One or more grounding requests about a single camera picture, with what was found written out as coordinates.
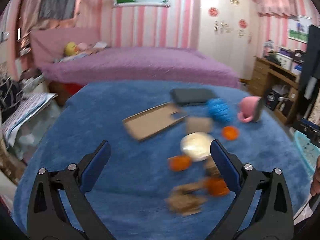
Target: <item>blue yarn ball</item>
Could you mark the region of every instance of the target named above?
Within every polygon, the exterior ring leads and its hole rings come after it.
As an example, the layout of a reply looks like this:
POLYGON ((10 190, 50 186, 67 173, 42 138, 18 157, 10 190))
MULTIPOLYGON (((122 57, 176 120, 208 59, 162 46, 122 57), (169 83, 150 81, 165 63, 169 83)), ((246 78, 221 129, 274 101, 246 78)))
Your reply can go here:
POLYGON ((207 101, 209 116, 219 122, 230 122, 231 111, 228 105, 221 98, 214 98, 207 101))

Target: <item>blue tablecloth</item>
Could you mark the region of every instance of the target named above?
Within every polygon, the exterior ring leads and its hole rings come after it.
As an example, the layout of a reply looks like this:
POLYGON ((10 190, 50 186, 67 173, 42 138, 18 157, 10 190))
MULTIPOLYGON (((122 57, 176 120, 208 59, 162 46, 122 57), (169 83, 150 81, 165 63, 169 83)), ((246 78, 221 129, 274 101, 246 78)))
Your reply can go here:
MULTIPOLYGON (((262 171, 283 170, 293 211, 303 204, 309 192, 309 177, 299 154, 284 131, 265 111, 258 123, 240 123, 237 104, 247 93, 227 87, 162 82, 121 81, 92 83, 67 102, 67 108, 42 139, 18 186, 13 219, 26 227, 27 208, 37 171, 64 169, 93 152, 108 140, 112 155, 93 190, 86 197, 102 222, 118 240, 205 239, 229 207, 234 194, 209 197, 202 212, 188 217, 171 213, 165 204, 171 189, 196 182, 204 176, 203 163, 193 163, 182 172, 172 172, 167 158, 180 154, 180 141, 186 135, 181 122, 158 135, 138 142, 126 132, 122 120, 143 110, 170 101, 172 88, 207 87, 229 105, 240 136, 226 141, 221 136, 224 124, 214 123, 212 135, 243 163, 262 171)), ((183 108, 188 115, 207 116, 205 106, 183 108)), ((72 224, 77 222, 65 194, 61 196, 72 224)), ((248 225, 258 196, 243 223, 248 225)))

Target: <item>yellow plush toy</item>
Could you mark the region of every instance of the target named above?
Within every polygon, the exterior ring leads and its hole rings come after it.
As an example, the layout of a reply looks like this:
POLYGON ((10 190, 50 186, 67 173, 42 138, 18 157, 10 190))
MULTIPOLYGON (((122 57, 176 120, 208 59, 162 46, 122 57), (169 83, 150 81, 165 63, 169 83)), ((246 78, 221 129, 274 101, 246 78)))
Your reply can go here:
POLYGON ((74 42, 69 42, 64 48, 64 55, 67 57, 77 55, 78 53, 79 49, 74 42))

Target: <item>orange fruit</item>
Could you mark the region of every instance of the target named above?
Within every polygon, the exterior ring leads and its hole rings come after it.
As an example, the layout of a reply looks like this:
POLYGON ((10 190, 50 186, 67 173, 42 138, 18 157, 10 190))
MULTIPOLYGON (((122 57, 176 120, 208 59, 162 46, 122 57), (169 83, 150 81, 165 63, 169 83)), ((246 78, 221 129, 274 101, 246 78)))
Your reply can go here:
POLYGON ((239 136, 239 130, 234 126, 226 126, 222 129, 222 136, 230 141, 235 140, 239 136))
POLYGON ((211 196, 220 197, 230 192, 223 178, 207 178, 204 185, 211 196))
POLYGON ((183 171, 191 166, 192 160, 187 155, 179 155, 168 159, 172 171, 183 171))

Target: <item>person's hand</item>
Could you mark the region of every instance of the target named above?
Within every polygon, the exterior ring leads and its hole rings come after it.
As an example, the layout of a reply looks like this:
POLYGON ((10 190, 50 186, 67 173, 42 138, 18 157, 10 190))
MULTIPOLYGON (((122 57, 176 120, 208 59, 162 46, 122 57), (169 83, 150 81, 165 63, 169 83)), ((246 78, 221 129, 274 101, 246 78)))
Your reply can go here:
POLYGON ((320 193, 320 156, 317 159, 317 167, 315 174, 313 175, 313 181, 311 183, 310 194, 314 196, 320 193))

